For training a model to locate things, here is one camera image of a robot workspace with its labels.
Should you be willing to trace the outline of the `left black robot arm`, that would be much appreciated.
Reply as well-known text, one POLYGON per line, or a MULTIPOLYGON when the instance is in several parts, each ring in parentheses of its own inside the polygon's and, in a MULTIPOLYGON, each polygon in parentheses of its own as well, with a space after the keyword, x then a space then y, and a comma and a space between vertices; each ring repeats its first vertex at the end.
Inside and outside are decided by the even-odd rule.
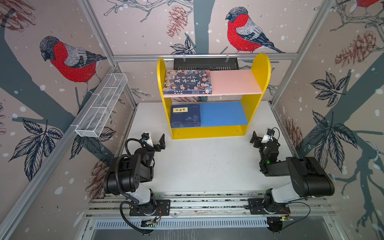
POLYGON ((151 145, 151 140, 149 133, 127 139, 126 153, 112 160, 103 182, 106 194, 125 197, 134 211, 147 216, 153 215, 158 206, 153 191, 143 183, 153 180, 155 153, 166 148, 165 135, 158 144, 151 145))

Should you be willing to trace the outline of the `blue book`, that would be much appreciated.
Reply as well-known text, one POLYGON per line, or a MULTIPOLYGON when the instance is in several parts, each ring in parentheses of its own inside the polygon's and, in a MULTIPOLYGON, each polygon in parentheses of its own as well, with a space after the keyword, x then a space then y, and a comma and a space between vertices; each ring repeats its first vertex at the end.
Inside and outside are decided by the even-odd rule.
POLYGON ((171 107, 171 128, 194 128, 201 126, 199 104, 174 105, 171 107))

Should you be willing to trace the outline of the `large illustrated colourful book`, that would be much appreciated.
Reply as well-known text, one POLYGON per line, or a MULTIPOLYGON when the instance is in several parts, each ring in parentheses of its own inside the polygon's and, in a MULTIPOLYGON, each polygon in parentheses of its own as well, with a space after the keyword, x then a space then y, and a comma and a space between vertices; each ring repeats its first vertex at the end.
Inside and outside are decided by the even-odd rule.
POLYGON ((164 95, 211 95, 212 92, 209 70, 177 70, 166 73, 164 95))

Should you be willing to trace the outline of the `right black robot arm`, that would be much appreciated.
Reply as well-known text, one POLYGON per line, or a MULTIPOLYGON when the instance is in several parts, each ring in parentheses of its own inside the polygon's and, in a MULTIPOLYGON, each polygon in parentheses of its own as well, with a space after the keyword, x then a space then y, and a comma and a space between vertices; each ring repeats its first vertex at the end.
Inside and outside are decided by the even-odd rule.
POLYGON ((262 202, 266 212, 273 214, 293 201, 335 193, 332 180, 314 157, 278 159, 280 143, 275 138, 274 129, 267 129, 263 137, 253 132, 250 143, 259 149, 259 167, 264 176, 290 177, 287 184, 266 191, 262 202))

